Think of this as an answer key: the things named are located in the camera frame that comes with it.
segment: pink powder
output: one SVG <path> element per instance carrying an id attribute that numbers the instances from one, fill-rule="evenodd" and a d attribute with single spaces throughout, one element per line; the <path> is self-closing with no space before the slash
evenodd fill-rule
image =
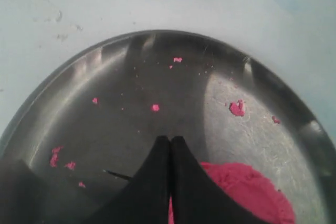
<path id="1" fill-rule="evenodd" d="M 272 116 L 272 120 L 274 123 L 280 124 L 281 121 L 279 119 L 277 119 L 274 115 Z"/>
<path id="2" fill-rule="evenodd" d="M 153 104 L 152 107 L 151 107 L 151 110 L 157 112 L 157 111 L 160 110 L 160 107 L 159 107 L 158 104 Z"/>
<path id="3" fill-rule="evenodd" d="M 245 115 L 245 106 L 242 100 L 238 100 L 237 103 L 230 103 L 229 110 L 235 116 L 244 116 Z"/>
<path id="4" fill-rule="evenodd" d="M 295 224 L 296 217 L 285 195 L 251 166 L 201 163 L 209 177 L 234 201 L 270 224 Z M 174 223 L 172 203 L 169 224 Z"/>
<path id="5" fill-rule="evenodd" d="M 86 188 L 86 186 L 84 185 L 84 183 L 82 181 L 78 183 L 78 186 L 82 187 L 82 188 Z"/>
<path id="6" fill-rule="evenodd" d="M 181 58 L 181 57 L 180 57 L 180 58 L 177 58 L 177 57 L 174 58 L 174 62 L 179 62 L 179 63 L 181 63 L 181 61 L 182 61 L 182 58 Z"/>
<path id="7" fill-rule="evenodd" d="M 51 156 L 51 159 L 50 159 L 50 162 L 49 162 L 51 167 L 57 167 L 56 163 L 58 161 L 58 153 L 61 149 L 63 149 L 63 146 L 59 146 L 59 147 L 56 147 L 56 148 L 52 149 L 51 152 L 52 152 L 53 155 Z"/>
<path id="8" fill-rule="evenodd" d="M 71 161 L 70 163 L 66 164 L 64 167 L 69 168 L 70 170 L 74 170 L 76 163 Z"/>

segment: white surface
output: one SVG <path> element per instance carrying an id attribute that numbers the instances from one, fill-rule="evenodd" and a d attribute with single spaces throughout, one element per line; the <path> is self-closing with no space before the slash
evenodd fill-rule
<path id="1" fill-rule="evenodd" d="M 334 0 L 0 0 L 0 133 L 28 95 L 78 52 L 136 30 L 178 29 L 262 62 L 335 140 L 335 17 Z"/>

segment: shiny metal surface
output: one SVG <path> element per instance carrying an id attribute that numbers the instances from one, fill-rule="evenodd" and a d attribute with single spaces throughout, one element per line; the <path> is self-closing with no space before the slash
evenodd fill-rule
<path id="1" fill-rule="evenodd" d="M 243 117 L 228 109 L 239 99 Z M 146 31 L 80 53 L 27 99 L 1 151 L 44 184 L 36 223 L 77 223 L 124 186 L 102 170 L 132 176 L 160 134 L 183 135 L 199 161 L 252 165 L 286 194 L 298 223 L 336 223 L 336 152 L 322 126 L 266 68 L 198 35 Z M 73 172 L 63 168 L 69 161 Z"/>

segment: metal plate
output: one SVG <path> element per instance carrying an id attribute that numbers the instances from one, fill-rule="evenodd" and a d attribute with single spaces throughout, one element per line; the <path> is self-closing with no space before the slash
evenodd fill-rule
<path id="1" fill-rule="evenodd" d="M 243 117 L 228 109 L 239 99 Z M 132 176 L 161 134 L 183 135 L 199 161 L 252 165 L 286 194 L 298 223 L 336 222 L 328 211 L 336 152 L 322 126 L 261 64 L 199 35 L 146 31 L 80 53 L 27 99 L 1 150 L 43 184 L 32 194 L 33 223 L 78 223 L 125 185 L 102 170 Z M 64 149 L 51 168 L 57 146 Z M 74 171 L 64 168 L 70 161 Z"/>

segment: pink powder pile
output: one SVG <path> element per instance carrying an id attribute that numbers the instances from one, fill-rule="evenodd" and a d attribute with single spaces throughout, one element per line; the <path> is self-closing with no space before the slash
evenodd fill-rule
<path id="1" fill-rule="evenodd" d="M 86 188 L 86 186 L 84 185 L 84 183 L 82 181 L 78 183 L 78 186 L 82 187 L 82 188 Z"/>
<path id="2" fill-rule="evenodd" d="M 182 62 L 182 58 L 181 57 L 175 57 L 174 58 L 174 62 L 178 62 L 178 63 L 181 63 Z"/>
<path id="3" fill-rule="evenodd" d="M 50 159 L 50 166 L 51 167 L 57 167 L 57 161 L 58 161 L 58 153 L 59 153 L 59 151 L 61 150 L 61 149 L 63 149 L 63 146 L 59 146 L 59 147 L 56 147 L 56 148 L 53 148 L 52 149 L 52 156 L 51 156 L 51 159 Z"/>
<path id="4" fill-rule="evenodd" d="M 229 110 L 235 116 L 244 116 L 245 115 L 245 106 L 242 100 L 238 100 L 238 102 L 230 103 Z"/>
<path id="5" fill-rule="evenodd" d="M 76 163 L 71 161 L 70 163 L 66 164 L 64 167 L 69 168 L 70 170 L 74 170 Z"/>
<path id="6" fill-rule="evenodd" d="M 295 224 L 296 217 L 284 194 L 251 166 L 201 163 L 209 177 L 234 201 L 270 224 Z M 172 203 L 169 224 L 174 223 Z"/>
<path id="7" fill-rule="evenodd" d="M 272 120 L 273 120 L 274 123 L 277 123 L 277 124 L 281 123 L 280 120 L 277 119 L 274 115 L 272 116 Z"/>
<path id="8" fill-rule="evenodd" d="M 154 112 L 157 112 L 160 110 L 160 107 L 158 104 L 153 104 L 152 107 L 151 107 L 151 110 L 154 111 Z"/>

